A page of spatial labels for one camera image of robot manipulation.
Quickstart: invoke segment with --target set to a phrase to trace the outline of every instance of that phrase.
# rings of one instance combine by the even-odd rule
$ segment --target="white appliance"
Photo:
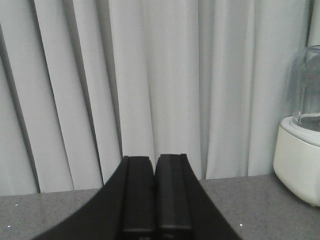
[[[295,54],[289,84],[293,113],[279,126],[274,171],[300,199],[320,207],[320,45]]]

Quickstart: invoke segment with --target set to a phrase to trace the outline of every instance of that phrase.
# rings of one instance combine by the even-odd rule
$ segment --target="white curtain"
[[[0,195],[99,188],[121,156],[269,174],[319,1],[0,0]]]

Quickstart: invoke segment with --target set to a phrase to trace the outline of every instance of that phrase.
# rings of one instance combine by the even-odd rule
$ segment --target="countertop surface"
[[[272,175],[201,180],[243,240],[320,240],[320,207]],[[0,196],[0,239],[29,240],[65,219],[98,189]]]

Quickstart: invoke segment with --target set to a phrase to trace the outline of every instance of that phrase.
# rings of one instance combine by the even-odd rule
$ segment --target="curved black edge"
[[[241,240],[200,185],[187,155],[180,159],[194,240]]]
[[[33,240],[115,240],[126,189],[125,156],[101,190],[73,215]]]

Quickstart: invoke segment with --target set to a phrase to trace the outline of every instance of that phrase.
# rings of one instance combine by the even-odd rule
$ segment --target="gray countertop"
[[[320,240],[320,207],[299,200],[275,175],[200,183],[243,240]],[[29,240],[71,215],[97,191],[0,196],[0,239]]]

